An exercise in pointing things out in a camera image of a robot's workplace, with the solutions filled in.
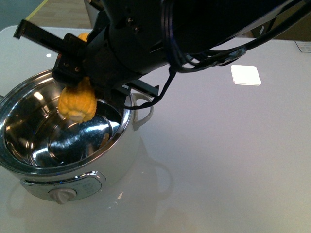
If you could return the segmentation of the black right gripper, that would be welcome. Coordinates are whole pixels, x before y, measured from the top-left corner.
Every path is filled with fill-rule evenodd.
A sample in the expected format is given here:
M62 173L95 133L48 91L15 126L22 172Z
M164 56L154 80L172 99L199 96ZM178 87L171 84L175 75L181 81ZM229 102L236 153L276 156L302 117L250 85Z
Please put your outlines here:
M131 89L153 98L144 104L145 107L157 104L159 88L140 81L141 73L121 64L110 47L108 31L108 28L95 29L84 42L70 33L59 38L23 19L14 37L25 37L57 52L52 75L63 84L76 87L83 77L88 76L97 96L113 105L125 106L125 98Z

